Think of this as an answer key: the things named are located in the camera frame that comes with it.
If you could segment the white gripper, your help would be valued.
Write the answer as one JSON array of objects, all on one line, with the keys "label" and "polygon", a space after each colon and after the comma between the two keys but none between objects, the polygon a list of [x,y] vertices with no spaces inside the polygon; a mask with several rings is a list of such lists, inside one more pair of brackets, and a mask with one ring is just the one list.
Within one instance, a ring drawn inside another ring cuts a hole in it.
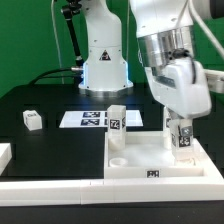
[{"label": "white gripper", "polygon": [[193,81],[192,64],[188,58],[176,59],[159,76],[153,74],[152,68],[145,68],[154,99],[179,116],[187,118],[179,121],[181,136],[192,136],[191,119],[206,116],[211,111],[211,99],[203,67],[197,61],[194,65],[196,81]]}]

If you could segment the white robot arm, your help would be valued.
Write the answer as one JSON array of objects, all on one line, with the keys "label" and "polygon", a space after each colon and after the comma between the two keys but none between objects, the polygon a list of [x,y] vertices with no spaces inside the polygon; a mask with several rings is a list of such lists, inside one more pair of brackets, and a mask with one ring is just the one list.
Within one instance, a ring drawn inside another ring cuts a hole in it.
[{"label": "white robot arm", "polygon": [[[194,59],[191,26],[198,23],[221,57],[224,48],[204,21],[224,17],[224,0],[129,0],[137,24],[140,60],[156,101],[179,119],[210,113],[202,65]],[[132,86],[122,57],[121,21],[106,0],[81,0],[87,23],[88,59],[80,88],[96,94]]]}]

